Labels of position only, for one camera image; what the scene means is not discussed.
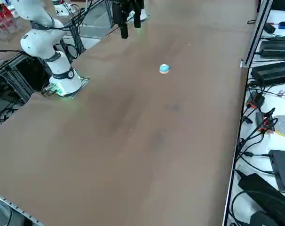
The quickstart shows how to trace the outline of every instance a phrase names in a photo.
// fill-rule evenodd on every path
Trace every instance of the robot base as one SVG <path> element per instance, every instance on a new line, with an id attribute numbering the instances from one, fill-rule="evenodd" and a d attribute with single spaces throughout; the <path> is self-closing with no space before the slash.
<path id="1" fill-rule="evenodd" d="M 82 81 L 76 70 L 73 70 L 75 76 L 73 79 L 55 79 L 54 77 L 51 77 L 49 79 L 50 84 L 54 84 L 57 86 L 57 94 L 61 97 L 64 97 L 68 94 L 72 94 L 74 92 L 77 92 L 81 86 Z"/>

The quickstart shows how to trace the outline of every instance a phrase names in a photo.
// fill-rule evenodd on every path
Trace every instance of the table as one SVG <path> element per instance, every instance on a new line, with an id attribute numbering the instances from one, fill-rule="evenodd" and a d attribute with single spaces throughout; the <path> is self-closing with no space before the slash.
<path id="1" fill-rule="evenodd" d="M 0 194 L 47 226 L 222 223 L 255 5 L 146 6 L 73 62 L 73 100 L 34 94 L 0 128 Z"/>
<path id="2" fill-rule="evenodd" d="M 281 21 L 285 21 L 285 11 L 278 11 L 278 10 L 271 10 L 269 17 L 267 19 L 267 23 L 279 23 Z M 276 31 L 274 34 L 276 35 L 283 35 L 285 36 L 285 30 L 280 30 L 277 28 L 275 25 Z M 265 31 L 262 34 L 262 37 L 270 37 L 270 34 L 267 34 Z M 260 66 L 260 65 L 266 65 L 266 64 L 275 64 L 276 62 L 268 62 L 269 59 L 261 59 L 259 55 L 255 55 L 253 58 L 253 63 L 251 64 L 251 67 L 255 66 Z M 272 93 L 278 93 L 280 90 L 285 90 L 285 85 L 277 85 L 272 87 L 269 91 Z M 244 98 L 244 103 L 250 96 L 249 92 L 245 93 L 245 98 Z M 277 97 L 276 95 L 272 94 L 265 94 L 265 103 L 262 106 L 261 110 L 263 112 L 267 112 L 271 110 L 273 107 L 276 108 L 273 116 L 278 116 L 278 115 L 285 115 L 285 98 L 284 97 Z M 253 122 L 255 122 L 255 112 L 250 115 L 249 117 Z M 255 123 L 252 125 L 246 125 L 243 123 L 242 128 L 240 130 L 240 137 L 246 137 L 252 132 L 253 129 L 256 128 Z M 245 148 L 248 147 L 250 144 L 255 143 L 259 141 L 261 137 L 257 137 L 251 141 L 249 141 L 246 145 Z M 277 133 L 266 133 L 264 136 L 264 139 L 262 142 L 260 142 L 258 145 L 253 146 L 252 148 L 248 149 L 248 151 L 254 153 L 254 154 L 263 154 L 263 153 L 268 153 L 270 150 L 282 150 L 285 151 L 285 137 L 282 137 L 278 135 Z M 272 166 L 270 163 L 269 158 L 265 157 L 252 157 L 248 158 L 245 157 L 245 159 L 248 160 L 249 163 L 252 165 L 266 171 L 272 171 Z M 263 179 L 265 179 L 269 184 L 271 184 L 274 188 L 278 189 L 277 183 L 276 183 L 276 178 L 275 176 L 268 175 L 262 172 L 259 172 L 255 170 L 254 168 L 248 166 L 244 161 L 239 160 L 236 164 L 236 168 L 239 168 L 240 171 L 243 173 L 249 175 L 251 173 L 257 173 L 259 174 Z M 241 188 L 238 186 L 238 182 L 240 180 L 240 176 L 238 176 L 236 173 L 231 177 L 233 179 L 233 185 L 230 187 L 230 203 L 232 202 L 233 197 L 238 194 L 239 192 L 242 191 Z M 247 195 L 241 195 L 240 198 L 238 198 L 235 202 L 234 205 L 234 212 L 235 216 L 237 219 L 242 220 L 244 222 L 249 222 L 250 217 L 252 214 L 254 214 L 256 211 L 259 211 L 260 209 L 256 205 L 256 203 Z M 234 220 L 232 217 L 228 217 L 228 220 L 225 222 L 227 225 L 229 225 L 231 222 L 234 223 Z"/>

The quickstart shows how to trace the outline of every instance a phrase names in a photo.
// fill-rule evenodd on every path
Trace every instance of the gray floor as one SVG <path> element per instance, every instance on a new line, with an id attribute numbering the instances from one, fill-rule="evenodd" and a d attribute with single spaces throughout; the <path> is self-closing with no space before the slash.
<path id="1" fill-rule="evenodd" d="M 83 22 L 81 27 L 81 37 L 101 38 L 106 35 L 111 27 L 106 10 L 105 2 L 92 9 Z"/>

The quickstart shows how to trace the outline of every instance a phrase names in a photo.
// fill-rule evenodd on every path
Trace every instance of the cable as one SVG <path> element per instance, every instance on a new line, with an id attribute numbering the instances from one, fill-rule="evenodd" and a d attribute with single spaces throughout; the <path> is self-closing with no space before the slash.
<path id="1" fill-rule="evenodd" d="M 262 135 L 262 133 L 258 133 L 257 135 L 254 135 L 253 137 L 250 137 L 249 140 L 258 137 L 259 135 Z"/>
<path id="2" fill-rule="evenodd" d="M 71 6 L 76 6 L 76 7 L 78 7 L 79 10 L 81 10 L 81 8 L 78 4 L 72 3 Z"/>
<path id="3" fill-rule="evenodd" d="M 273 171 L 265 171 L 265 170 L 262 170 L 262 169 L 259 169 L 257 167 L 255 167 L 254 165 L 252 165 L 251 163 L 249 163 L 246 159 L 244 159 L 242 156 L 241 156 L 241 159 L 246 162 L 249 166 L 251 166 L 252 168 L 258 170 L 259 172 L 262 172 L 262 173 L 267 173 L 267 174 L 270 174 L 270 175 L 277 175 L 276 172 L 273 172 Z"/>
<path id="4" fill-rule="evenodd" d="M 239 220 L 236 218 L 235 213 L 234 213 L 234 203 L 235 203 L 236 199 L 237 199 L 240 195 L 242 195 L 242 194 L 244 194 L 244 193 L 247 193 L 247 194 L 248 194 L 248 193 L 263 194 L 263 195 L 265 195 L 265 196 L 267 196 L 267 197 L 269 197 L 269 198 L 271 198 L 271 199 L 274 199 L 274 200 L 276 200 L 276 201 L 279 201 L 280 203 L 282 203 L 283 205 L 285 205 L 285 201 L 280 200 L 280 199 L 278 199 L 278 198 L 276 198 L 276 197 L 274 197 L 274 196 L 272 196 L 272 195 L 269 195 L 269 194 L 267 194 L 267 193 L 264 193 L 264 192 L 258 192 L 258 191 L 242 191 L 242 192 L 239 192 L 238 194 L 236 194 L 236 195 L 234 196 L 234 198 L 233 198 L 233 200 L 232 200 L 232 203 L 231 203 L 231 212 L 232 212 L 232 214 L 233 214 L 234 219 L 236 219 L 237 221 L 239 221 Z"/>
<path id="5" fill-rule="evenodd" d="M 274 35 L 275 37 L 285 38 L 285 36 L 283 35 L 277 35 L 277 34 L 272 34 L 272 35 Z"/>
<path id="6" fill-rule="evenodd" d="M 254 157 L 254 156 L 271 157 L 271 154 L 253 154 L 252 152 L 243 152 L 242 154 L 247 157 Z"/>
<path id="7" fill-rule="evenodd" d="M 80 25 L 83 23 L 85 17 L 86 17 L 87 14 L 89 13 L 90 9 L 91 9 L 91 8 L 94 8 L 94 7 L 96 7 L 96 6 L 98 6 L 99 4 L 101 4 L 101 3 L 103 2 L 103 0 L 99 0 L 98 2 L 96 2 L 96 3 L 94 3 L 94 4 L 92 4 L 92 2 L 93 2 L 93 1 L 90 1 L 90 4 L 89 4 L 87 10 L 85 10 L 84 8 L 82 8 L 82 9 L 80 10 L 80 12 L 79 12 L 76 16 L 73 16 L 73 17 L 72 17 L 73 20 L 77 20 L 77 19 L 79 19 L 79 18 L 82 17 L 82 18 L 77 22 L 78 26 L 80 26 Z M 73 23 L 71 23 L 70 25 L 64 26 L 64 27 L 46 27 L 46 26 L 43 26 L 43 25 L 38 24 L 38 23 L 35 23 L 35 24 L 37 24 L 37 25 L 39 25 L 39 26 L 42 26 L 42 27 L 44 27 L 44 28 L 46 28 L 46 29 L 48 29 L 48 30 L 61 30 L 61 31 L 69 31 L 69 30 L 66 30 L 66 29 L 70 29 L 71 27 L 74 26 Z"/>
<path id="8" fill-rule="evenodd" d="M 257 62 L 279 62 L 279 61 L 285 61 L 285 60 L 256 60 L 252 61 L 252 64 Z"/>
<path id="9" fill-rule="evenodd" d="M 261 137 L 261 139 L 260 139 L 258 142 L 255 142 L 255 143 L 249 145 L 243 152 L 239 152 L 239 154 L 241 154 L 241 155 L 236 158 L 234 164 L 237 163 L 237 161 L 242 157 L 242 155 L 243 155 L 249 148 L 251 148 L 251 147 L 254 146 L 254 145 L 259 144 L 260 142 L 263 141 L 263 139 L 264 139 L 264 133 L 262 134 L 262 137 Z"/>
<path id="10" fill-rule="evenodd" d="M 257 108 L 254 108 L 247 116 L 246 118 L 248 118 Z"/>
<path id="11" fill-rule="evenodd" d="M 255 20 L 248 20 L 246 23 L 247 24 L 255 24 Z"/>
<path id="12" fill-rule="evenodd" d="M 249 89 L 261 91 L 260 89 L 256 89 L 256 88 L 249 88 Z M 278 97 L 285 97 L 285 95 L 279 95 L 279 94 L 277 94 L 277 93 L 272 93 L 272 92 L 269 92 L 269 91 L 262 91 L 262 92 L 263 92 L 263 93 L 274 94 L 274 95 L 277 95 Z"/>
<path id="13" fill-rule="evenodd" d="M 241 223 L 240 223 L 241 221 L 239 221 L 238 219 L 236 219 L 235 216 L 234 216 L 230 211 L 228 211 L 228 214 L 231 215 L 231 217 L 235 220 L 235 222 L 236 222 L 236 224 L 237 224 L 238 226 L 241 226 Z"/>
<path id="14" fill-rule="evenodd" d="M 106 34 L 105 37 L 108 36 L 108 35 L 110 35 L 112 32 L 116 31 L 117 29 L 119 29 L 119 27 L 114 28 L 112 31 L 110 31 L 108 34 Z"/>
<path id="15" fill-rule="evenodd" d="M 71 59 L 73 59 L 73 60 L 75 60 L 75 59 L 77 59 L 78 58 L 78 56 L 79 56 L 79 52 L 77 51 L 77 48 L 74 46 L 74 45 L 72 45 L 72 44 L 68 44 L 68 43 L 65 43 L 64 44 L 65 45 L 65 47 L 66 47 L 66 55 L 67 55 L 67 57 L 68 58 L 71 58 Z M 76 55 L 75 56 L 73 56 L 71 53 L 70 53 L 70 51 L 68 50 L 68 47 L 69 46 L 72 46 L 75 50 L 76 50 Z"/>
<path id="16" fill-rule="evenodd" d="M 0 53 L 5 53 L 5 52 L 16 52 L 16 53 L 21 53 L 21 54 L 28 55 L 26 52 L 24 52 L 22 50 L 11 50 L 11 49 L 2 49 L 2 50 L 0 50 Z"/>

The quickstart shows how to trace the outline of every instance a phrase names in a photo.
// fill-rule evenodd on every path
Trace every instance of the power adapter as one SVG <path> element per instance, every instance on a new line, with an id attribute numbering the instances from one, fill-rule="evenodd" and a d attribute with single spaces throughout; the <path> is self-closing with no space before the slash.
<path id="1" fill-rule="evenodd" d="M 250 105 L 251 108 L 260 109 L 262 105 L 264 104 L 265 97 L 262 95 L 262 93 L 258 93 L 257 91 L 254 91 L 251 93 L 250 97 L 248 98 L 246 104 Z"/>
<path id="2" fill-rule="evenodd" d="M 274 26 L 272 26 L 269 23 L 265 23 L 264 26 L 264 31 L 267 32 L 268 34 L 273 34 L 275 32 L 276 28 Z"/>

